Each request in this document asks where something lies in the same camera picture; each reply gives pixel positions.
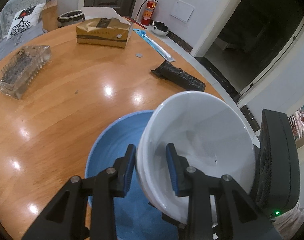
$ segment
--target metal screw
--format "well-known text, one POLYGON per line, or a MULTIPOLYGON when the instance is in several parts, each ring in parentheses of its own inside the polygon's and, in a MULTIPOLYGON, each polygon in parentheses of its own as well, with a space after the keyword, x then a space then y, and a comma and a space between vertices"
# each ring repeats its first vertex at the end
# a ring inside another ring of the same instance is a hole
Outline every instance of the metal screw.
POLYGON ((231 177, 231 175, 229 175, 229 174, 225 174, 225 175, 223 175, 223 179, 224 179, 225 181, 229 182, 229 181, 232 180, 232 177, 231 177))
POLYGON ((116 170, 113 167, 109 167, 106 169, 107 174, 114 174, 116 170))
POLYGON ((196 171, 196 168, 194 168, 193 166, 188 166, 187 167, 187 172, 188 173, 193 173, 193 172, 195 172, 196 171))
POLYGON ((73 176, 70 180, 71 180, 72 183, 77 183, 77 182, 80 181, 80 179, 81 178, 79 176, 73 176))

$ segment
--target wooden table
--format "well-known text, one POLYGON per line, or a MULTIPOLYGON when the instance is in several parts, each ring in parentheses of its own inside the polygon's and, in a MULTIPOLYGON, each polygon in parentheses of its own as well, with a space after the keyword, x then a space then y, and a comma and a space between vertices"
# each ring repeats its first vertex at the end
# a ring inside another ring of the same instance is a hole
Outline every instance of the wooden table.
MULTIPOLYGON (((176 59, 173 65, 220 97, 178 53, 153 39, 176 59)), ((183 91, 150 73, 164 59, 136 33, 125 49, 77 44, 75 25, 28 44, 50 45, 52 58, 21 100, 0 92, 0 222, 14 240, 71 176, 84 177, 90 149, 111 122, 155 109, 183 91)), ((0 70, 14 53, 0 62, 0 70)))

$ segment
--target pillow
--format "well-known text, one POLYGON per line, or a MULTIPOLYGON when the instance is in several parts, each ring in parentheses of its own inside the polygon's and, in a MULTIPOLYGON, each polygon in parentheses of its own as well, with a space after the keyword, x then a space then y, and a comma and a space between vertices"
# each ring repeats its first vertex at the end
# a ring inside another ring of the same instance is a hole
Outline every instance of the pillow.
POLYGON ((30 29, 26 30, 23 33, 19 33, 18 35, 14 36, 13 38, 0 40, 0 60, 9 55, 10 52, 14 51, 15 49, 20 48, 28 41, 44 34, 43 31, 43 22, 39 22, 37 25, 31 27, 30 29))
POLYGON ((9 0, 0 13, 0 29, 5 38, 10 30, 14 14, 23 9, 46 2, 46 0, 9 0))
POLYGON ((19 33, 23 33, 32 26, 37 25, 44 5, 45 3, 41 3, 36 6, 32 6, 30 8, 18 11, 14 15, 14 19, 6 37, 6 40, 14 37, 19 33))

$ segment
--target red fire extinguisher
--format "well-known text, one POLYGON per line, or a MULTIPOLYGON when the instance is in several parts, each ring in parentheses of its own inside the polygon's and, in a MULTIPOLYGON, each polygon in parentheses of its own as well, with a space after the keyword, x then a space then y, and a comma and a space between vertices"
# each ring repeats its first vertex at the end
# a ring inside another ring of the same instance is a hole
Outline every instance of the red fire extinguisher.
POLYGON ((151 21, 151 17, 153 15, 153 12, 154 12, 154 9, 155 9, 155 6, 156 6, 156 2, 158 2, 157 0, 145 0, 143 2, 143 4, 148 1, 147 3, 147 6, 143 12, 143 15, 142 15, 142 20, 141 20, 141 24, 142 25, 149 25, 150 24, 150 21, 151 21))

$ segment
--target black marble baseboard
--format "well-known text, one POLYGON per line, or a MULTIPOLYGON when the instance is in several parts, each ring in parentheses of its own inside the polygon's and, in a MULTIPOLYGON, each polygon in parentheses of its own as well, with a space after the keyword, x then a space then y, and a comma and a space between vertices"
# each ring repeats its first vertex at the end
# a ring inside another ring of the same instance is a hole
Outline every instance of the black marble baseboard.
POLYGON ((223 76, 223 74, 205 57, 196 57, 198 62, 205 67, 212 76, 220 83, 220 85, 225 89, 226 92, 230 95, 235 103, 238 102, 241 95, 235 90, 231 83, 223 76))
POLYGON ((176 44, 178 44, 181 48, 183 48, 188 53, 190 53, 191 50, 193 49, 191 45, 187 44, 178 35, 176 35, 171 31, 169 31, 169 33, 166 36, 168 36, 172 41, 174 41, 176 44))
MULTIPOLYGON (((241 95, 236 91, 236 89, 231 85, 231 83, 223 76, 223 74, 205 57, 196 57, 198 62, 205 67, 212 76, 220 83, 220 85, 225 89, 225 91, 230 95, 235 103, 241 98, 241 95)), ((247 106, 243 106, 241 109, 242 114, 249 122, 251 128, 254 132, 260 129, 258 122, 255 120, 253 114, 247 106)))
POLYGON ((253 114, 251 113, 251 111, 249 110, 249 108, 246 105, 241 107, 240 110, 241 110, 242 114, 244 115, 244 117, 246 118, 246 120, 249 122, 249 124, 254 132, 261 129, 258 122, 255 120, 253 114))

